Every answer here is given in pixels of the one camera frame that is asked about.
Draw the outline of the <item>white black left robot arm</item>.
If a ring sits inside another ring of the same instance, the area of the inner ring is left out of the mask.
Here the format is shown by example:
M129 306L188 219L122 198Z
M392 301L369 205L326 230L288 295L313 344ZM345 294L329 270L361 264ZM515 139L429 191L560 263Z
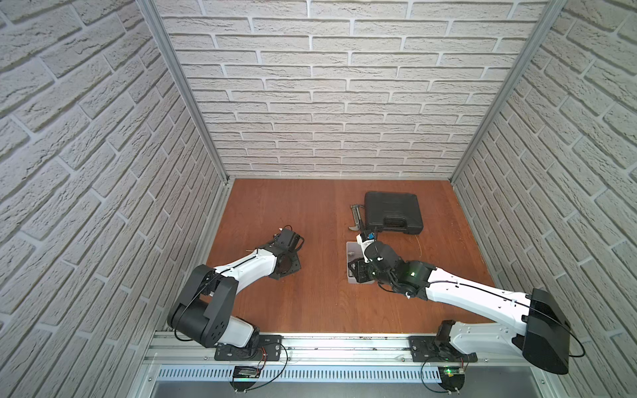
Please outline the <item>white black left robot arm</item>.
M257 349L258 328L232 315L236 297L257 280L280 280L298 272L298 252L304 243L301 235L283 228L239 260L215 268L199 265L169 310L167 325L204 348L220 343Z

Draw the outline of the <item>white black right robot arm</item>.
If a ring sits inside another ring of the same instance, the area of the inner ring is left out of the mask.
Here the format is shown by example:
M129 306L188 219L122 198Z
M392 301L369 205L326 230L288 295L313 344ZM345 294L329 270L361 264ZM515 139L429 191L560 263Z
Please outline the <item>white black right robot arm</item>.
M546 372L566 375L572 327L546 290L501 290L453 275L421 261L403 260L389 245L358 235L362 256L348 263L356 282L373 281L392 293L462 308L488 323L443 323L443 343L458 353L512 353Z

